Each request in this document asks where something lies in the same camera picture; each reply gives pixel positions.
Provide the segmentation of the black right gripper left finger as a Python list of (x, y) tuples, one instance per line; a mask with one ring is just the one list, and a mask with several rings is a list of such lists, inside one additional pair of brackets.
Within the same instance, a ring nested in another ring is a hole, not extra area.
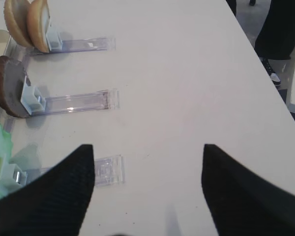
[(0, 199), (0, 236), (77, 236), (94, 189), (92, 145)]

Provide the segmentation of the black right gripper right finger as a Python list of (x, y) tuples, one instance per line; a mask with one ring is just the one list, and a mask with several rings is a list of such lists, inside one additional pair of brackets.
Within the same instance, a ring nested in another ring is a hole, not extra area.
[(206, 144), (201, 185), (220, 236), (295, 236), (295, 195)]

